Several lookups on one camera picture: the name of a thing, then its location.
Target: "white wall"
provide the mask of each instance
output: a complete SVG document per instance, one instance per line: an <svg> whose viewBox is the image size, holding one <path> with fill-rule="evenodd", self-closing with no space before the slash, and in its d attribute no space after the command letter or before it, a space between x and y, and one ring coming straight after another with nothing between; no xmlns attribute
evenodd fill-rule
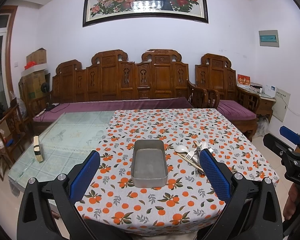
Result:
<svg viewBox="0 0 300 240"><path fill-rule="evenodd" d="M255 35L249 0L207 0L209 24L172 18L135 18L82 27L84 0L53 0L39 9L38 46L47 50L54 76L61 62L77 59L82 67L100 51L122 49L139 63L148 49L174 49L194 65L205 53L222 54L233 68L251 75Z"/></svg>
<svg viewBox="0 0 300 240"><path fill-rule="evenodd" d="M291 94L289 108L300 114L300 10L293 0L251 0L256 31L278 30L279 48L256 46L256 82L272 84ZM287 110L284 122L274 116L270 132L282 125L300 134L300 116Z"/></svg>
<svg viewBox="0 0 300 240"><path fill-rule="evenodd" d="M25 70L26 56L39 49L36 44L39 9L33 3L22 1L8 1L6 5L18 5L11 35L10 64L13 90L19 96L18 82Z"/></svg>

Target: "electrical panel box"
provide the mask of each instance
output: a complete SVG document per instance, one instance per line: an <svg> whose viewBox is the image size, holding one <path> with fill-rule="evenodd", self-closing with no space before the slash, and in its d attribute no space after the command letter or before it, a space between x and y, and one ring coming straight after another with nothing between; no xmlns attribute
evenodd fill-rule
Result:
<svg viewBox="0 0 300 240"><path fill-rule="evenodd" d="M283 122L288 109L290 94L282 89L277 88L275 99L276 102L272 107L273 115Z"/></svg>

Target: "metal tray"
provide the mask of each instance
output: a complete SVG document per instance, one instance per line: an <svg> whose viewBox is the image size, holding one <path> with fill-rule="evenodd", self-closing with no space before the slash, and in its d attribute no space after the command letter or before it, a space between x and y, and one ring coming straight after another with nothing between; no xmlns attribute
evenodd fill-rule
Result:
<svg viewBox="0 0 300 240"><path fill-rule="evenodd" d="M163 187L168 180L164 144L161 140L137 140L134 144L131 178L135 187Z"/></svg>

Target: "person's hand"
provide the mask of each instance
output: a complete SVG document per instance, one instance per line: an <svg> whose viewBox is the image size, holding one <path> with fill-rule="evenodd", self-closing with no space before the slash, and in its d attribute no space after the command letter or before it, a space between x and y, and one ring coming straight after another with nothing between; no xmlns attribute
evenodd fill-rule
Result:
<svg viewBox="0 0 300 240"><path fill-rule="evenodd" d="M286 220L289 220L296 211L295 201L299 192L295 183L292 184L288 194L289 196L283 209L283 216Z"/></svg>

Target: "purple seat cushion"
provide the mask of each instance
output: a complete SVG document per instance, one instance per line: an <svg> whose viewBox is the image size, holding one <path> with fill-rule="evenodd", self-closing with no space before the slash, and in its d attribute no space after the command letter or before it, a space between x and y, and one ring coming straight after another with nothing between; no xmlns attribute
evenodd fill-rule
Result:
<svg viewBox="0 0 300 240"><path fill-rule="evenodd" d="M217 110L229 121L253 120L255 113L232 100L220 100Z"/></svg>
<svg viewBox="0 0 300 240"><path fill-rule="evenodd" d="M168 99L144 99L144 100L122 100L122 101L99 101L65 103L45 112L39 117L34 117L35 122L54 122L63 113L98 112L135 109L182 109L192 108L192 105L184 97Z"/></svg>

